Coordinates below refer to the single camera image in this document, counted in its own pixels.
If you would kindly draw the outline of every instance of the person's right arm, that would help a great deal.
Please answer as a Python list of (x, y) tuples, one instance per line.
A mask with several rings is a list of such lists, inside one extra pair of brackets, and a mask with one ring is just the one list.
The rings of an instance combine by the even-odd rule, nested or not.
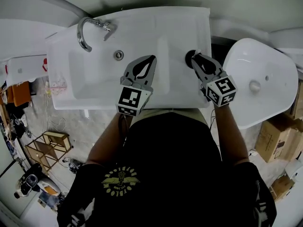
[(228, 105), (214, 107), (222, 161), (231, 166), (249, 162), (244, 139)]

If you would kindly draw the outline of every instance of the floor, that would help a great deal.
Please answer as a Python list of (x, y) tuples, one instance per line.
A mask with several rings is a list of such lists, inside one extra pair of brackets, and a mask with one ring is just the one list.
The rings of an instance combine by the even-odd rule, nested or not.
[[(29, 129), (35, 136), (39, 136), (41, 133), (46, 131), (46, 129), (51, 131), (64, 131), (70, 135), (71, 144), (74, 146), (66, 157), (72, 157), (85, 162), (90, 149), (93, 147), (106, 126), (110, 123), (111, 119), (116, 114), (116, 111), (89, 110), (89, 118), (86, 118), (83, 110), (55, 110), (52, 99), (48, 98), (47, 111), (49, 120), (47, 125), (44, 90), (45, 82), (47, 80), (48, 78), (44, 77), (35, 81), (34, 88), (37, 95), (32, 96), (33, 107), (28, 107), (24, 110), (27, 116)], [(213, 115), (211, 115), (213, 109), (213, 105), (208, 108), (200, 109), (208, 125), (211, 124), (211, 116), (214, 116), (214, 112)], [(254, 149), (260, 127), (261, 124), (258, 124), (251, 128), (241, 130), (248, 151)], [(215, 142), (219, 145), (218, 130), (215, 121), (212, 125), (211, 133)], [(26, 134), (24, 134), (21, 142), (24, 145), (29, 143), (31, 140), (32, 139), (28, 138)], [(287, 162), (283, 160), (266, 163), (259, 154), (256, 156), (250, 156), (250, 161), (257, 166), (267, 186), (270, 186), (274, 182), (274, 180), (284, 171), (287, 164)], [(63, 193), (67, 193), (69, 191), (75, 178), (75, 175), (69, 171), (67, 165), (63, 162), (56, 164), (50, 171), (49, 175), (50, 178), (60, 187)]]

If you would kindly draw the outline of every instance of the faucet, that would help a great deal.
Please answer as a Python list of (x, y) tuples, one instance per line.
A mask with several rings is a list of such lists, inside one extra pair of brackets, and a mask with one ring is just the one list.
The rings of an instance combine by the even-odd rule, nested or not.
[(103, 40), (106, 41), (117, 29), (117, 25), (114, 25), (110, 22), (103, 22), (101, 19), (93, 19), (89, 17), (82, 18), (77, 26), (77, 38), (81, 47), (87, 52), (91, 52), (91, 47), (85, 42), (83, 37), (83, 26), (85, 22), (90, 22), (97, 27), (101, 27), (104, 30), (108, 31), (108, 33), (104, 36)]

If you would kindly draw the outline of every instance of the sink drain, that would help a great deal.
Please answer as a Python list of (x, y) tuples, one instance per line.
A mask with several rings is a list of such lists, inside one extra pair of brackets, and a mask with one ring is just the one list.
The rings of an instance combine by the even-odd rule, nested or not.
[(116, 61), (122, 60), (123, 57), (124, 57), (123, 51), (115, 51), (115, 52), (114, 52), (114, 59), (115, 59)]

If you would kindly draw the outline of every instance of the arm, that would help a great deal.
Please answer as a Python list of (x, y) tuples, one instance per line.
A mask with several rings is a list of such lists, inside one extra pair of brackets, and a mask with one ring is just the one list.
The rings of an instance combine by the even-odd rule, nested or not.
[(103, 134), (97, 140), (89, 153), (86, 164), (99, 164), (107, 166), (114, 163), (119, 149), (123, 146), (132, 116), (116, 114)]
[(222, 161), (227, 165), (249, 162), (247, 149), (228, 105), (214, 107)]

